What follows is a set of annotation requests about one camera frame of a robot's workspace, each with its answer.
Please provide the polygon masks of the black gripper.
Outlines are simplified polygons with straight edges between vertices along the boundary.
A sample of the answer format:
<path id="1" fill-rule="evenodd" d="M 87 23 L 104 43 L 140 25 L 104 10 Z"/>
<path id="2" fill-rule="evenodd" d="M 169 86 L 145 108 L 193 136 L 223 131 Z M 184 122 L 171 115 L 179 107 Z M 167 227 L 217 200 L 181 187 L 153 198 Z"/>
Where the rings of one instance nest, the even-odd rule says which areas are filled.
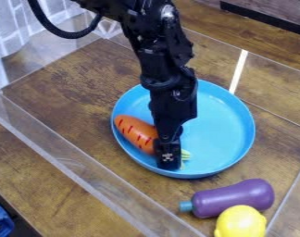
<path id="1" fill-rule="evenodd" d="M 181 168 L 183 124 L 197 117 L 199 80 L 189 67 L 164 78 L 143 75 L 143 87 L 151 91 L 151 110 L 159 131 L 155 151 L 159 167 Z"/>

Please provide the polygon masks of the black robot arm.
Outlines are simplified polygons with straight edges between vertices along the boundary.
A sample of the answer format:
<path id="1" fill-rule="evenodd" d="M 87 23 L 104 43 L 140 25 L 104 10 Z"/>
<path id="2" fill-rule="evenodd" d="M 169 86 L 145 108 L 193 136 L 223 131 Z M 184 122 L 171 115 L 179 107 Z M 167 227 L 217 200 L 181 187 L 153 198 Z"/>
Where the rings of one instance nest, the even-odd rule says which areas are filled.
<path id="1" fill-rule="evenodd" d="M 159 167 L 181 168 L 183 124 L 197 117 L 199 81 L 187 66 L 192 47 L 173 0 L 74 0 L 119 21 L 141 62 L 141 84 L 151 92 L 149 109 L 159 130 Z"/>

